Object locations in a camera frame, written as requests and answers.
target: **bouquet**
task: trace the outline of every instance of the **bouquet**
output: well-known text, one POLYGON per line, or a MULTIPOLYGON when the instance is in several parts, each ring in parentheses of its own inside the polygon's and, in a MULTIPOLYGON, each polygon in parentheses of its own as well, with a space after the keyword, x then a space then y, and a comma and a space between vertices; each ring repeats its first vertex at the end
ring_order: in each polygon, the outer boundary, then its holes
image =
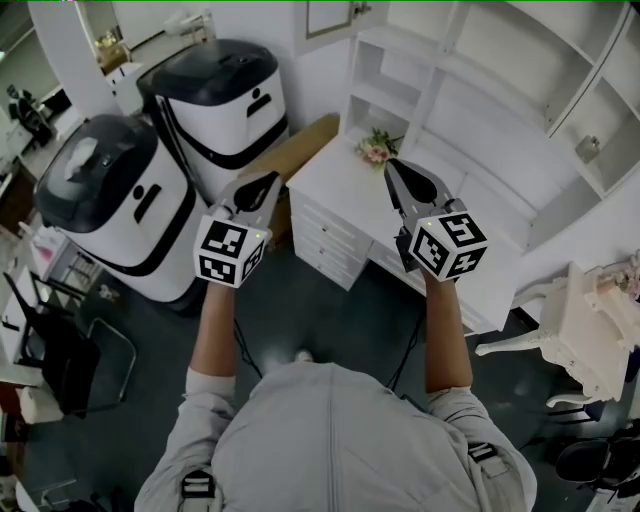
POLYGON ((384 164, 389 158, 398 156, 396 141, 402 139, 392 139, 388 132, 373 129, 373 135, 365 137, 356 146, 356 153, 367 162, 374 171, 384 169, 384 164))

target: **cardboard box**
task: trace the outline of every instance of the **cardboard box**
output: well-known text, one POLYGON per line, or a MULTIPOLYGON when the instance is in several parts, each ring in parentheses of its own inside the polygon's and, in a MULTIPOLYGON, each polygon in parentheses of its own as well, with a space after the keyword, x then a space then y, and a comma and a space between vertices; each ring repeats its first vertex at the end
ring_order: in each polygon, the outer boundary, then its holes
MULTIPOLYGON (((339 123, 340 117, 337 114, 327 114, 277 148, 262 155, 242 174, 246 176, 255 172, 276 171, 282 177, 282 182, 287 183, 304 164, 338 134, 339 123)), ((291 205, 286 187, 282 187, 269 227, 273 232, 271 244, 275 246, 286 239, 291 232, 291 205)))

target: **chair leg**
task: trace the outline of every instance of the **chair leg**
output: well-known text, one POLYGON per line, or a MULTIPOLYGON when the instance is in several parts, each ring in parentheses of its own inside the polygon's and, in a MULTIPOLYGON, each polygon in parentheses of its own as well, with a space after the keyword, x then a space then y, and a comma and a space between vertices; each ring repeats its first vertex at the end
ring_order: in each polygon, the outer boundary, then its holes
POLYGON ((570 404, 587 405, 593 402, 601 400, 600 398, 593 396, 584 396, 582 393, 565 393, 561 395, 554 395, 547 400, 547 407, 553 407, 558 402, 568 402, 570 404))
POLYGON ((96 324, 102 324, 104 327, 106 327, 107 329, 109 329, 113 334, 115 334, 116 336, 118 336, 119 338, 123 339, 125 341, 125 343, 127 345, 129 345, 129 348, 131 348, 131 362, 129 363, 129 368, 127 369, 127 374, 124 378, 124 381, 122 383, 122 386, 120 388, 120 393, 118 394, 118 399, 114 404, 110 404, 107 406, 101 406, 98 409, 102 409, 104 407, 110 408, 111 406, 115 406, 117 404, 119 404, 120 402, 122 402, 122 400, 124 399, 124 395, 125 392, 127 391, 127 386, 129 385, 129 378, 131 377, 131 373, 133 372, 133 367, 136 365, 136 360, 138 359, 138 350, 136 349, 136 346, 133 344, 133 342, 127 338, 124 334, 122 334, 120 331, 118 331, 115 327, 113 327, 111 324, 105 322, 102 318, 98 317, 98 318, 94 318, 93 322, 91 322, 91 325, 89 326, 89 332, 87 333, 87 337, 89 339, 91 339, 91 335, 93 334, 93 329, 96 326, 96 324))
POLYGON ((476 354, 484 356, 491 352, 514 352, 520 350, 530 350, 538 348, 551 336, 547 332, 532 331, 522 336, 509 338, 508 340, 496 341, 495 343, 483 343, 476 347, 476 354))
POLYGON ((524 304, 532 301, 533 299, 546 297, 550 293, 556 290, 559 290, 560 288, 563 288, 566 285, 567 285, 566 277, 559 277, 557 279, 554 279, 550 283, 534 284, 533 286, 530 286, 529 288, 524 290, 522 293, 519 293, 514 297, 513 302, 511 303, 511 309, 522 307, 524 304))

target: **white and black appliance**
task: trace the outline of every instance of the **white and black appliance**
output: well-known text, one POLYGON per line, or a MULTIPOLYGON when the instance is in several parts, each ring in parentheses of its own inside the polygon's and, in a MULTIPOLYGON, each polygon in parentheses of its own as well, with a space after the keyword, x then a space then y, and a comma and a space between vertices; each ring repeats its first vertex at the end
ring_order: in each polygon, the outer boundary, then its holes
POLYGON ((38 182, 35 204, 145 297, 184 309, 197 296, 192 251, 206 206, 150 124, 111 115, 84 123, 38 182))
POLYGON ((191 46, 143 75, 138 88, 163 141, 210 203, 289 134, 278 61, 253 43, 191 46))

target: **white cabinet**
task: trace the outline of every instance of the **white cabinet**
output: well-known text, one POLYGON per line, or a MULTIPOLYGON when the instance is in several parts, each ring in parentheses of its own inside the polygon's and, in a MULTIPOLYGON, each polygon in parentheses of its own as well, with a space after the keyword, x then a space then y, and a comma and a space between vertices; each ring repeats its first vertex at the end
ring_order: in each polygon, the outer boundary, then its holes
POLYGON ((367 263, 372 239, 313 199, 291 191, 296 255, 345 290, 367 263))

